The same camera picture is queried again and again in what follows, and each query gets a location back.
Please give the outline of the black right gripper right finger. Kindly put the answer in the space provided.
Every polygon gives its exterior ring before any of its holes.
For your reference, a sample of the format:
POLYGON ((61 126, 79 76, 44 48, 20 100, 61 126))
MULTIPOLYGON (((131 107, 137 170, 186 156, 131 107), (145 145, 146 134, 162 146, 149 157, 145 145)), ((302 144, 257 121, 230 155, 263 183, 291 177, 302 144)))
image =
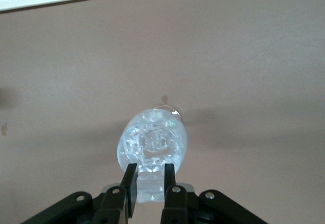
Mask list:
POLYGON ((165 164, 165 203, 160 223, 188 223, 187 191, 176 183, 174 164, 165 164))

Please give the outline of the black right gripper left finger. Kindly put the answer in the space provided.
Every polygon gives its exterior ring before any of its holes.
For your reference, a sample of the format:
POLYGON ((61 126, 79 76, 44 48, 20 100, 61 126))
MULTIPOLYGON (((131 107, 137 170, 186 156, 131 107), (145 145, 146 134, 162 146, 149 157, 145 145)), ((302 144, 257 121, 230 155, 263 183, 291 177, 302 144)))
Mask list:
POLYGON ((105 192, 92 223, 128 223, 137 200, 137 178, 137 164, 128 164, 121 183, 105 192))

